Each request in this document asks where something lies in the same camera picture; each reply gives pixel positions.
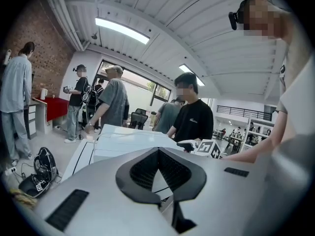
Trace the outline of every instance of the black railing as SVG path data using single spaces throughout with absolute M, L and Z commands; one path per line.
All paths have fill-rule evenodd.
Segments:
M 217 112 L 229 114 L 229 115 L 235 115 L 235 116 L 248 117 L 248 118 L 252 117 L 252 118 L 264 119 L 264 120 L 271 120 L 272 119 L 271 113 L 249 110 L 249 109 L 244 109 L 244 108 L 232 108 L 232 107 L 227 107 L 227 106 L 218 106 Z

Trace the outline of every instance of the red table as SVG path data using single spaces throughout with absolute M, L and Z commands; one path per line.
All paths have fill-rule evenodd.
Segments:
M 36 98 L 39 101 L 47 104 L 47 121 L 56 119 L 61 116 L 65 116 L 68 112 L 68 101 L 61 98 L 49 98 L 46 97 L 44 100 Z

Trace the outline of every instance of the white sneaker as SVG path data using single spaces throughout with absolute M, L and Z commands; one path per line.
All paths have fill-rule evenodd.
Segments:
M 73 144 L 73 143 L 76 143 L 76 142 L 77 142 L 76 139 L 74 139 L 74 140 L 65 139 L 65 141 L 64 141 L 65 144 Z
M 15 167 L 18 164 L 18 160 L 12 160 L 11 164 L 12 164 L 13 167 Z
M 31 153 L 28 155 L 28 159 L 29 161 L 33 161 L 33 155 Z

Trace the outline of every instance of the power strip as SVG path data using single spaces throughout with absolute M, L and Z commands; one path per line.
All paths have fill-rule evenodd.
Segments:
M 9 175 L 13 174 L 13 172 L 15 172 L 15 171 L 16 171 L 16 167 L 14 166 L 12 168 L 7 169 L 4 173 L 6 176 L 9 176 Z

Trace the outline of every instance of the fluorescent light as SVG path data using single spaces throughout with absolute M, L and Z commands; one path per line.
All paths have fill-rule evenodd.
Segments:
M 107 20 L 107 19 L 95 18 L 95 24 L 97 26 L 102 26 L 105 28 L 109 28 L 109 29 L 118 31 L 122 34 L 125 34 L 129 37 L 132 37 L 132 38 L 140 41 L 141 43 L 144 43 L 145 45 L 150 40 L 150 38 L 147 37 L 146 35 L 143 35 L 143 34 L 137 32 L 136 30 L 129 28 L 128 26 L 124 26 L 124 25 L 115 23 L 113 21 Z
M 194 72 L 192 72 L 185 64 L 182 64 L 179 66 L 179 68 L 184 72 L 184 73 L 187 73 L 187 72 L 190 72 L 190 73 L 193 73 L 194 75 L 196 75 Z M 197 77 L 197 84 L 201 87 L 203 87 L 205 84 L 203 84 L 203 82 Z

